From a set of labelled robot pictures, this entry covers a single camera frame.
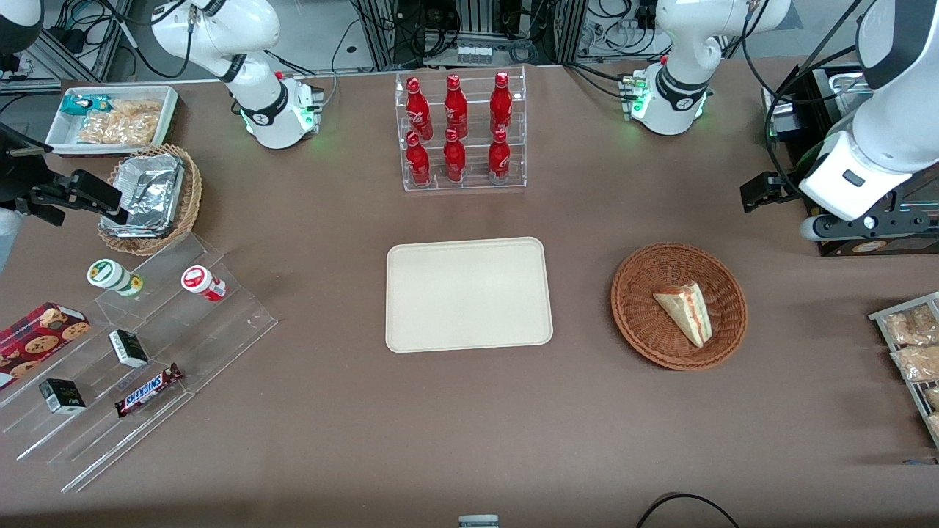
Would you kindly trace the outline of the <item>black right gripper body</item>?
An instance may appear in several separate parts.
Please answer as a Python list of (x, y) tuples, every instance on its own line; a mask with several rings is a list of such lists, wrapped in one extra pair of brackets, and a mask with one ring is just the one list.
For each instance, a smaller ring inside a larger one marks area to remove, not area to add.
[(44, 156), (51, 146), (1, 124), (1, 208), (3, 213), (33, 215), (54, 223), (54, 209), (34, 203), (34, 187), (51, 183), (54, 176)]

